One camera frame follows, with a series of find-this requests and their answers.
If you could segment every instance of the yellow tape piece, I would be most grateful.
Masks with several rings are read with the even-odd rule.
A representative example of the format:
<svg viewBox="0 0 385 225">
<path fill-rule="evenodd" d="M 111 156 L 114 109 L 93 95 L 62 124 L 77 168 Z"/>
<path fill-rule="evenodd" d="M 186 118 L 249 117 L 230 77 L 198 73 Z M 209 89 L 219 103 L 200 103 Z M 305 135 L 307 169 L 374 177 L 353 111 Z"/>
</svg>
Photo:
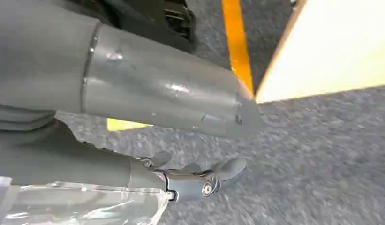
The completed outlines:
<svg viewBox="0 0 385 225">
<path fill-rule="evenodd" d="M 253 93 L 253 79 L 240 1 L 223 0 L 223 11 L 228 38 L 231 69 L 241 80 L 245 82 L 246 86 Z"/>
<path fill-rule="evenodd" d="M 106 126 L 108 131 L 118 131 L 134 128 L 144 128 L 149 127 L 151 125 L 108 118 L 106 120 Z"/>
</svg>

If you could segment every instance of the plastic wrap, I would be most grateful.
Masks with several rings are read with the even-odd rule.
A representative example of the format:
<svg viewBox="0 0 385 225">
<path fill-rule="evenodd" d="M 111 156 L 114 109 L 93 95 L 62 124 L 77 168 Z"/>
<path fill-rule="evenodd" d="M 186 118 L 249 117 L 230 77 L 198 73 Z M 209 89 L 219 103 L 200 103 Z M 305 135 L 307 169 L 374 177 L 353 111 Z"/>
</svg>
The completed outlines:
<svg viewBox="0 0 385 225">
<path fill-rule="evenodd" d="M 18 191 L 3 225 L 155 225 L 169 201 L 153 188 L 62 182 L 12 187 Z"/>
</svg>

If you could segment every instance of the gray carpet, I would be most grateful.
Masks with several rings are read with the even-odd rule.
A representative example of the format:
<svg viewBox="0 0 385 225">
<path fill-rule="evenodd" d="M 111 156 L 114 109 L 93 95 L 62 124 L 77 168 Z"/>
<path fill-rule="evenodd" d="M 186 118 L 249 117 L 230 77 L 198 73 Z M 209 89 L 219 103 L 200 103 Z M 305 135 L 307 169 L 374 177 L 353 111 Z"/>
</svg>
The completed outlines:
<svg viewBox="0 0 385 225">
<path fill-rule="evenodd" d="M 229 67 L 219 0 L 189 0 L 199 57 Z M 262 76 L 291 9 L 243 0 L 254 76 Z M 224 195 L 170 205 L 161 225 L 385 225 L 385 87 L 260 105 L 266 126 L 239 140 L 170 128 L 110 133 L 104 118 L 59 112 L 81 141 L 132 156 L 173 153 L 169 167 L 246 157 Z"/>
</svg>

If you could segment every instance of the robot limb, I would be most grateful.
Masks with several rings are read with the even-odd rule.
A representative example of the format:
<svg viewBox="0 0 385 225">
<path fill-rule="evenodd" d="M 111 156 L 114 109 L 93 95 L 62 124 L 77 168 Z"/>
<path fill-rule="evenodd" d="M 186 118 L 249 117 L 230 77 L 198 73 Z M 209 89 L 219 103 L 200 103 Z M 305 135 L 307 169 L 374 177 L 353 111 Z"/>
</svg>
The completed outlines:
<svg viewBox="0 0 385 225">
<path fill-rule="evenodd" d="M 0 176 L 13 186 L 148 188 L 179 202 L 221 191 L 246 168 L 241 159 L 205 171 L 147 168 L 147 158 L 80 143 L 56 110 L 229 137 L 261 126 L 252 94 L 228 70 L 47 1 L 0 0 Z M 33 204 L 42 202 L 13 214 Z"/>
</svg>

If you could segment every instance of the black mechanical part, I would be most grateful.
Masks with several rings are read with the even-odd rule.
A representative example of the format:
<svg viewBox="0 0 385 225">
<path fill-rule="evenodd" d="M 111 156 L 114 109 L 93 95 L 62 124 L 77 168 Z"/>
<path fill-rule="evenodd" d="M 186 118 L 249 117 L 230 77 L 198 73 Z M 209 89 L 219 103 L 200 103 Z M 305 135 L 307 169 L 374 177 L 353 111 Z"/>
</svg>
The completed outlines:
<svg viewBox="0 0 385 225">
<path fill-rule="evenodd" d="M 51 0 L 76 13 L 162 44 L 191 52 L 195 17 L 185 0 Z"/>
</svg>

